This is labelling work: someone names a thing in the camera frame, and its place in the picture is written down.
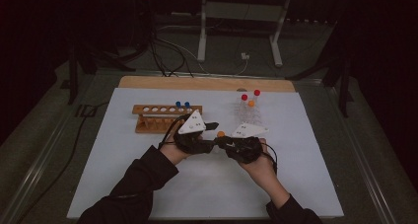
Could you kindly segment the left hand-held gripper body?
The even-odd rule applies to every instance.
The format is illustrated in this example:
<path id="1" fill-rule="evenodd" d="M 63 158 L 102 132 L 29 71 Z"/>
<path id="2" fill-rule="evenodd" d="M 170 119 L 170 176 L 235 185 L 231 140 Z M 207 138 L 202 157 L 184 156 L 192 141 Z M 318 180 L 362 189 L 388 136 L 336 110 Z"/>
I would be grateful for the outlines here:
<path id="1" fill-rule="evenodd" d="M 195 155 L 210 153 L 214 147 L 211 140 L 203 140 L 200 135 L 207 129 L 199 110 L 189 114 L 184 124 L 174 134 L 174 142 L 179 150 Z"/>

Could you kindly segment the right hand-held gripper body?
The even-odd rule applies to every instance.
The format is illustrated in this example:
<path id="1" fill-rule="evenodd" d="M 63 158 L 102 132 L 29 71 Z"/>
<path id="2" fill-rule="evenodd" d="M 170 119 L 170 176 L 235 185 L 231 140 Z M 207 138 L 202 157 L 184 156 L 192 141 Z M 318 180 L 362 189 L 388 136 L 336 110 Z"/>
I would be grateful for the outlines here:
<path id="1" fill-rule="evenodd" d="M 230 136 L 231 143 L 227 155 L 230 158 L 249 164 L 255 161 L 262 152 L 261 143 L 258 135 L 268 132 L 269 129 L 249 123 L 240 124 Z"/>

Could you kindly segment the clear plastic test tube rack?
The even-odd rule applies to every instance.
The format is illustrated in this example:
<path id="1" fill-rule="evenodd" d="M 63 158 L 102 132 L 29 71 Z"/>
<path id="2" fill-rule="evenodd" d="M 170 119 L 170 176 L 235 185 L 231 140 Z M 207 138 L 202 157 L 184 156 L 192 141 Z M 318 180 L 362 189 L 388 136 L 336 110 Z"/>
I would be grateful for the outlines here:
<path id="1" fill-rule="evenodd" d="M 235 121 L 237 124 L 249 123 L 262 125 L 262 118 L 256 101 L 239 98 L 235 108 Z"/>

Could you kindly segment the wooden test tube rack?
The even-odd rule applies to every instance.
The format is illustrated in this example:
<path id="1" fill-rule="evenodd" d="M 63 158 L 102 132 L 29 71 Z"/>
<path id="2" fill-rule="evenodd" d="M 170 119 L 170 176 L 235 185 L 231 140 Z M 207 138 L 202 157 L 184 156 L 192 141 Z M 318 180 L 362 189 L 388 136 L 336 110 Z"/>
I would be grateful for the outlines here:
<path id="1" fill-rule="evenodd" d="M 181 115 L 193 113 L 201 106 L 134 105 L 133 114 L 138 115 L 136 133 L 166 133 L 171 124 Z"/>

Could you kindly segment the person's left hand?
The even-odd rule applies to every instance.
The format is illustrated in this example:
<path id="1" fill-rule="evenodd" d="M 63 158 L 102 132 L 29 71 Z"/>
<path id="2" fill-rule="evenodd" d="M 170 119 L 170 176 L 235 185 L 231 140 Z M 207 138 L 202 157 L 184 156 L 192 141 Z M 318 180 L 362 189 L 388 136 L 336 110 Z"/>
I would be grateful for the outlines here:
<path id="1" fill-rule="evenodd" d="M 175 166 L 181 161 L 190 157 L 190 154 L 185 153 L 177 148 L 174 142 L 174 136 L 171 134 L 163 143 L 160 151 L 169 159 Z"/>

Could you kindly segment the person's right hand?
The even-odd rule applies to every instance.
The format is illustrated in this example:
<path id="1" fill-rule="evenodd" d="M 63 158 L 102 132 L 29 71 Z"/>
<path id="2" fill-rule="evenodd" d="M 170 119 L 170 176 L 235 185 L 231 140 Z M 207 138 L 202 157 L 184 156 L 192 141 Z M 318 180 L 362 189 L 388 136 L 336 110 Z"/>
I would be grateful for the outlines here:
<path id="1" fill-rule="evenodd" d="M 261 155 L 249 164 L 240 163 L 240 166 L 249 174 L 252 180 L 262 188 L 271 187 L 278 182 L 273 169 L 273 160 L 267 151 L 266 140 L 259 139 L 261 143 Z"/>

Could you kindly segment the white table mat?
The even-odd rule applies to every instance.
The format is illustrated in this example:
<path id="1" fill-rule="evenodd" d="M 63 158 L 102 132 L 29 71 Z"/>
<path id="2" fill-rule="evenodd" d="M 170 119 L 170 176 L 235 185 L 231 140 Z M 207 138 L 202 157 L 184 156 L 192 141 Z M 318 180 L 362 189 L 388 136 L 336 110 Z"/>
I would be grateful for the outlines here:
<path id="1" fill-rule="evenodd" d="M 197 90 L 114 90 L 101 128 L 67 213 L 75 219 L 109 194 L 128 166 L 159 134 L 135 130 L 136 105 L 189 102 L 203 108 L 205 121 L 216 121 L 232 133 L 239 125 L 239 93 Z M 325 218 L 344 212 L 325 166 L 301 97 L 297 93 L 264 92 L 257 100 L 264 137 L 278 155 L 278 177 L 303 206 Z M 258 219 L 266 217 L 268 195 L 224 151 L 194 155 L 181 162 L 178 174 L 155 191 L 154 220 Z"/>

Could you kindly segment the white metal stand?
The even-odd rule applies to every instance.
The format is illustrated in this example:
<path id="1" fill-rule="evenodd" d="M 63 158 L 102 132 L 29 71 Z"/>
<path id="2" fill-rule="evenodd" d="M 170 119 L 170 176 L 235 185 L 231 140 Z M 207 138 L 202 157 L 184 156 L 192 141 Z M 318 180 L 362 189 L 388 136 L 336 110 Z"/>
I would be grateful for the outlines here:
<path id="1" fill-rule="evenodd" d="M 201 0 L 201 25 L 198 44 L 197 61 L 204 62 L 206 55 L 206 20 L 208 18 L 219 18 L 228 20 L 249 20 L 275 22 L 277 28 L 269 37 L 274 65 L 281 67 L 283 60 L 278 46 L 278 38 L 281 34 L 285 17 L 291 0 L 284 0 L 281 5 L 261 5 L 237 2 L 216 2 Z"/>

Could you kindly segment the black stand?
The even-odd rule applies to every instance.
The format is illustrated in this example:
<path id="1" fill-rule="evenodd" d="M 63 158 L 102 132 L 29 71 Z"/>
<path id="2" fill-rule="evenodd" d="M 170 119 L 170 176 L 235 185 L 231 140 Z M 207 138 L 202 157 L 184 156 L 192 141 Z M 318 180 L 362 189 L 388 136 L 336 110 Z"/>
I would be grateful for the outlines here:
<path id="1" fill-rule="evenodd" d="M 93 62 L 93 57 L 104 60 L 111 66 L 121 71 L 133 72 L 134 69 L 123 65 L 121 62 L 111 58 L 103 51 L 92 46 L 88 42 L 76 37 L 70 37 L 68 40 L 68 66 L 69 66 L 69 100 L 68 104 L 72 105 L 78 96 L 78 66 L 87 73 L 94 74 L 97 66 Z"/>
<path id="2" fill-rule="evenodd" d="M 321 79 L 321 84 L 324 87 L 334 87 L 336 84 L 339 84 L 338 108 L 342 115 L 347 117 L 351 69 L 351 60 L 349 58 L 345 56 L 331 56 L 329 59 L 325 59 L 300 73 L 287 76 L 286 80 L 299 81 L 322 69 L 327 69 L 325 75 Z"/>

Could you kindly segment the metal floor rail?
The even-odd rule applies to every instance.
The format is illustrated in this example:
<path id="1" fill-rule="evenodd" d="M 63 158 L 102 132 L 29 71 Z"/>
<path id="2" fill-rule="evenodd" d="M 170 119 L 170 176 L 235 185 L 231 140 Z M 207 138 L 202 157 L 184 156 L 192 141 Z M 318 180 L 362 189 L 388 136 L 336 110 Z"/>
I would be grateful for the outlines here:
<path id="1" fill-rule="evenodd" d="M 93 80 L 92 75 L 80 77 L 71 105 L 69 92 L 54 85 L 0 147 L 0 224 L 16 224 Z"/>
<path id="2" fill-rule="evenodd" d="M 388 206 L 381 186 L 378 183 L 372 168 L 370 167 L 368 159 L 362 150 L 361 144 L 355 135 L 354 130 L 339 109 L 338 95 L 336 90 L 328 87 L 325 87 L 324 90 L 330 100 L 330 103 L 340 124 L 343 127 L 345 134 L 348 136 L 349 147 L 352 150 L 354 160 L 382 224 L 398 224 L 390 207 Z"/>

